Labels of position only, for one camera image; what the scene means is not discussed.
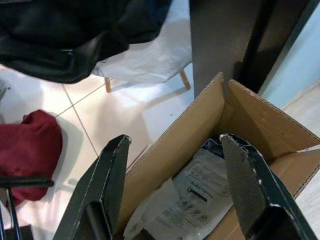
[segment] red towel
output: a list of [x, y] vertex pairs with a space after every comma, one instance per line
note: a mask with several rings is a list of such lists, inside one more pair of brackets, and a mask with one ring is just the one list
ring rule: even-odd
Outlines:
[[[56, 119], [42, 110], [25, 115], [21, 124], [0, 124], [0, 176], [46, 175], [51, 179], [62, 144]], [[13, 188], [15, 205], [40, 200], [47, 189]]]

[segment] cardboard flap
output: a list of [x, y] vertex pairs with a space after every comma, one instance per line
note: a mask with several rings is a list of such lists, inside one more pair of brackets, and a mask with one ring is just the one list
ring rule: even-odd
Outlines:
[[223, 114], [230, 117], [221, 123], [219, 133], [233, 133], [249, 141], [269, 164], [320, 144], [320, 139], [305, 127], [234, 80], [229, 81], [226, 102], [233, 112]]
[[289, 154], [270, 168], [296, 198], [320, 168], [320, 149]]
[[154, 190], [174, 176], [218, 125], [225, 100], [218, 74], [126, 176], [118, 229]]
[[[281, 157], [270, 166], [272, 171], [281, 179], [289, 192], [297, 197], [305, 185], [320, 168], [320, 149], [296, 152]], [[245, 237], [239, 226], [236, 210], [230, 209], [208, 240], [244, 240]]]

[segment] dark wooden panel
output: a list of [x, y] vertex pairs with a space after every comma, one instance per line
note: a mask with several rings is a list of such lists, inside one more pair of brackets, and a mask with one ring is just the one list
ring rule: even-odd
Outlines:
[[258, 92], [319, 1], [190, 0], [195, 95], [218, 72]]
[[198, 95], [219, 72], [238, 73], [260, 0], [190, 0], [194, 91]]

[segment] black leather jacket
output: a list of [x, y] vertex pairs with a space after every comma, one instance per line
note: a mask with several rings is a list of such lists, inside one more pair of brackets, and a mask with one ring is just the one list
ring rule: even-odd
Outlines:
[[0, 0], [0, 63], [57, 83], [156, 38], [172, 0]]

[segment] wooden floor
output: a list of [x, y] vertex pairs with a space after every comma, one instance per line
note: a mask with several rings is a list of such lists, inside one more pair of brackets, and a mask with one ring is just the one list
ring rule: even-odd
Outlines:
[[[282, 110], [320, 137], [320, 80], [296, 96]], [[320, 239], [320, 171], [296, 202]]]

